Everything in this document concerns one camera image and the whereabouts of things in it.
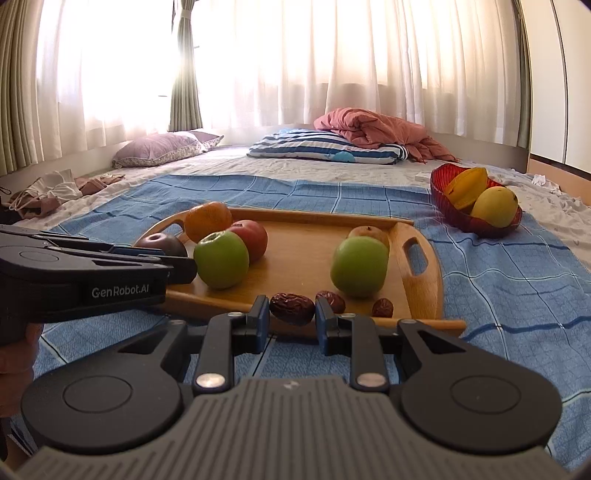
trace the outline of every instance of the pink comforter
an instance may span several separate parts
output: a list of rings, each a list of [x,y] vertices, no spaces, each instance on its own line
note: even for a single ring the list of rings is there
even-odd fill
[[[395,116],[362,108],[337,108],[314,121],[314,128],[331,130],[361,148],[379,148],[382,144],[404,145],[411,158],[458,161],[424,126]]]

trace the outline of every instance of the mango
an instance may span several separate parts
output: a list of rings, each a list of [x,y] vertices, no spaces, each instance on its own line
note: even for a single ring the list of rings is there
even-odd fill
[[[463,210],[474,205],[476,199],[486,190],[487,182],[485,168],[469,168],[454,177],[443,193],[457,210]]]
[[[480,194],[470,214],[492,226],[504,228],[511,224],[517,207],[515,193],[506,187],[491,187]]]

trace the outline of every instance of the person's finger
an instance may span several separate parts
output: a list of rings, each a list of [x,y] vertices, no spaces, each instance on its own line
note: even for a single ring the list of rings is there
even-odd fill
[[[33,345],[37,343],[39,337],[43,333],[43,324],[42,323],[29,323],[27,325],[27,330],[25,332],[25,337],[27,339],[27,343],[29,345]]]
[[[18,404],[33,381],[33,369],[19,374],[0,375],[0,408]]]
[[[39,344],[22,340],[0,348],[0,374],[16,374],[29,370],[35,363]]]
[[[12,417],[16,415],[19,411],[21,411],[20,407],[21,403],[16,402],[11,405],[2,406],[0,405],[0,418],[2,417]]]

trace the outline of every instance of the wooden tray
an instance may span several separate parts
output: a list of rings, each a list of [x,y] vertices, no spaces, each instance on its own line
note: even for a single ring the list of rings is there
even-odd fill
[[[371,314],[378,298],[385,297],[394,304],[394,318],[374,318],[376,324],[395,326],[398,319],[424,320],[435,328],[460,335],[466,328],[462,320],[440,321],[443,314],[443,282],[439,262],[433,247],[408,219],[368,215],[338,215],[332,213],[295,212],[230,208],[234,221],[250,219],[260,222],[268,232],[265,255],[250,266],[246,278],[227,290],[208,288],[197,276],[188,285],[172,285],[167,289],[164,311],[206,320],[223,312],[247,312],[259,294],[269,298],[276,293],[296,293],[312,299],[320,290],[336,291],[330,281],[330,265],[335,248],[356,226],[381,228],[390,237],[388,274],[382,290],[374,298],[358,300],[343,295],[346,311]],[[142,235],[162,232],[172,224],[183,227],[187,211],[158,222]],[[191,257],[194,243],[184,232],[177,235]],[[427,263],[420,275],[414,275],[407,252],[417,244]],[[271,331],[286,335],[316,336],[313,322],[296,327],[271,319]]]

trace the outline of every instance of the orange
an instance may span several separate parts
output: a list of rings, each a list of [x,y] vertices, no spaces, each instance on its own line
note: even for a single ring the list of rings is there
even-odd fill
[[[187,213],[184,230],[195,243],[210,233],[221,232],[232,225],[232,212],[221,202],[210,202],[193,207]]]

